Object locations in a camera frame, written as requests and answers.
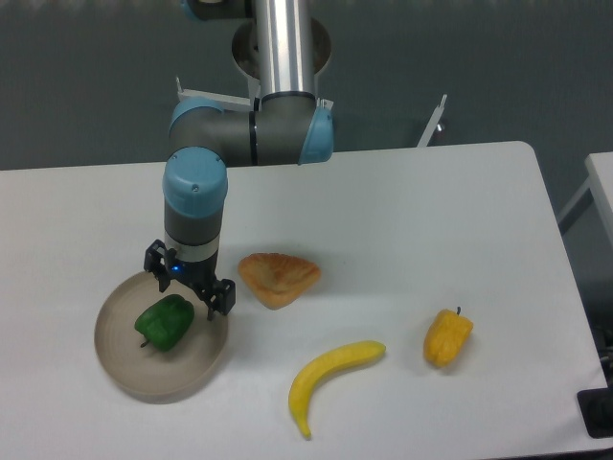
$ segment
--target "gray wall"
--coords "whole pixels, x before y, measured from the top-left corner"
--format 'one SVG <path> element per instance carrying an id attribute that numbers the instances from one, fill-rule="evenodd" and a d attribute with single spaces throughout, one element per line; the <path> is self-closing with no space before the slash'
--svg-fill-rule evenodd
<path id="1" fill-rule="evenodd" d="M 174 76 L 246 95 L 240 21 L 192 22 L 178 0 L 0 0 L 0 169 L 166 158 Z M 613 2 L 315 0 L 333 55 L 336 149 L 414 146 L 448 94 L 440 144 L 523 140 L 558 211 L 613 150 Z M 613 300 L 594 211 L 566 239 L 588 303 Z"/>

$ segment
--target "beige plate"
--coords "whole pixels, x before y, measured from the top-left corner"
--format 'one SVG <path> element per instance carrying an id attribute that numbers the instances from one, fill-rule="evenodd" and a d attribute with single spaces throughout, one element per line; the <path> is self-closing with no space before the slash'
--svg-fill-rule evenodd
<path id="1" fill-rule="evenodd" d="M 169 352 L 150 344 L 141 348 L 144 338 L 134 329 L 136 318 L 170 294 L 193 303 L 192 325 Z M 102 367 L 125 391 L 151 403 L 169 403 L 190 396 L 206 382 L 227 334 L 228 319 L 216 314 L 207 321 L 206 307 L 189 288 L 174 282 L 162 293 L 153 275 L 143 272 L 119 285 L 104 302 L 94 343 Z"/>

